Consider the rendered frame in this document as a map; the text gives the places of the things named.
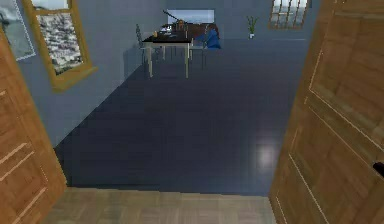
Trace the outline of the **black top dining table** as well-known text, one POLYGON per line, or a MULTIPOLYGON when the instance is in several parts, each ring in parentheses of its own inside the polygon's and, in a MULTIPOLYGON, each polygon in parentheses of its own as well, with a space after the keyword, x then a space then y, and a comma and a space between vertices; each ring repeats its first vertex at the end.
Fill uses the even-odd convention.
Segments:
POLYGON ((170 35, 150 36, 143 41, 144 49, 146 50, 149 76, 153 77, 153 62, 152 51, 157 47, 179 47, 184 49, 185 56, 185 77, 189 77, 189 58, 192 39, 188 37, 186 32, 174 32, 170 35))

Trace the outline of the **green potted house plant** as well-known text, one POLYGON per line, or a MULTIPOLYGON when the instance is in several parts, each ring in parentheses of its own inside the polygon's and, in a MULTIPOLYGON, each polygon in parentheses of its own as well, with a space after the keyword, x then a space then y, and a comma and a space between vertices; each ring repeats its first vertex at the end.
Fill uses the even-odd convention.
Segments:
POLYGON ((258 21, 258 17, 248 16, 247 21, 248 21, 249 38, 253 39, 255 36, 255 26, 258 21))

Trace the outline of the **black desk lamp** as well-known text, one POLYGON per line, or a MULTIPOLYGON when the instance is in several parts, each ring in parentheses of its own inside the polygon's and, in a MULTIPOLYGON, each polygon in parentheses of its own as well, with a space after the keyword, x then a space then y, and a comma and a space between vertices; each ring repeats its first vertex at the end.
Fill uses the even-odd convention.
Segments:
POLYGON ((174 15, 170 14, 168 11, 164 10, 164 14, 170 16, 171 18, 175 19, 175 22, 172 23, 172 29, 175 31, 186 31, 187 30, 187 22, 175 17, 174 15))

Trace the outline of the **white framed wall picture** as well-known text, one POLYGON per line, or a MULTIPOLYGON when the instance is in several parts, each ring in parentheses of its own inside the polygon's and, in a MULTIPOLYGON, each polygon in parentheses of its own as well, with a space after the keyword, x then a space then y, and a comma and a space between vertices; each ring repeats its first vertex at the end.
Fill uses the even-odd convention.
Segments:
POLYGON ((16 0, 0 0, 0 27, 17 61, 36 55, 16 0))

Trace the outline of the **wooden framed window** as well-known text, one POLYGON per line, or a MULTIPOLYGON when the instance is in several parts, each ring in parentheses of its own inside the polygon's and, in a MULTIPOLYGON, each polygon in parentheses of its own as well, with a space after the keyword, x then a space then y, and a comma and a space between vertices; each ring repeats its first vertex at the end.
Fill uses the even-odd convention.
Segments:
POLYGON ((77 0, 21 0, 54 92, 97 70, 92 63, 77 0))

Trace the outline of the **blue cloth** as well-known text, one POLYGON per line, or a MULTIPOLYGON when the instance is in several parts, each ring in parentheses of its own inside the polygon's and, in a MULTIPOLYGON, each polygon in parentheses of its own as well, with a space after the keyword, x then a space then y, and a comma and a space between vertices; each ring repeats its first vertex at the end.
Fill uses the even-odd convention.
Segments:
POLYGON ((195 38, 197 44, 207 49, 220 49, 219 35, 215 29, 207 28, 195 38))

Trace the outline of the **pale wide wall picture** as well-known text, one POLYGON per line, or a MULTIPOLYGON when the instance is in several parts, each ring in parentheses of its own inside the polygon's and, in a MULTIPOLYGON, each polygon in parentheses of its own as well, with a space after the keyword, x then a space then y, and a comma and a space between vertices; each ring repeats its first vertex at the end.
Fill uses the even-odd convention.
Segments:
MULTIPOLYGON (((170 14, 188 23, 214 23, 215 11, 213 9, 167 9, 170 14)), ((168 16, 168 22, 173 23, 175 19, 168 16)))

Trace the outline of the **wooden barred window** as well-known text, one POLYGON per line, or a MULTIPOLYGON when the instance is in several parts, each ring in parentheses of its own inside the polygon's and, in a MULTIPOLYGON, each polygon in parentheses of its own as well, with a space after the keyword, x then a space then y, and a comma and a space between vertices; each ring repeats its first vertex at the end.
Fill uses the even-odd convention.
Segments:
POLYGON ((272 0, 268 27, 274 30, 300 30, 312 0, 272 0))

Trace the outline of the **brown wooden room door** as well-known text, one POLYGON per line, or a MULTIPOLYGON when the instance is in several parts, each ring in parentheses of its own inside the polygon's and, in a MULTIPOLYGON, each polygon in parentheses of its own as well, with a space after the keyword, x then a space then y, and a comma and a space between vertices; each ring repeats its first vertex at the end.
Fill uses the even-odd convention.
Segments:
POLYGON ((277 224, 384 224, 384 0, 320 0, 269 200, 277 224))
POLYGON ((66 179, 0 28, 0 224, 40 224, 66 179))

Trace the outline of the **grey dining chair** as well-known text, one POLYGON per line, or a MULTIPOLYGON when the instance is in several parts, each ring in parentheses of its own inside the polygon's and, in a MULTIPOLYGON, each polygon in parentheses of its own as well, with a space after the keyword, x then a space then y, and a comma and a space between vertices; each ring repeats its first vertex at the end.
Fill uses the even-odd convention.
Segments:
MULTIPOLYGON (((141 29, 140 29, 140 26, 139 24, 136 24, 136 36, 137 36, 137 41, 138 41, 138 46, 140 48, 140 50, 142 51, 142 65, 144 66, 145 64, 145 61, 146 61, 146 48, 144 46, 144 43, 143 43, 143 39, 142 39, 142 35, 141 35, 141 29)), ((158 55, 159 55, 159 49, 155 49, 154 50, 154 54, 156 56, 156 60, 158 60, 158 55)))
POLYGON ((193 51, 201 52, 201 68, 204 68, 206 65, 206 55, 205 50, 207 49, 208 42, 208 26, 205 26, 204 33, 202 34, 202 39, 192 39, 191 46, 189 47, 190 59, 193 59, 193 51))

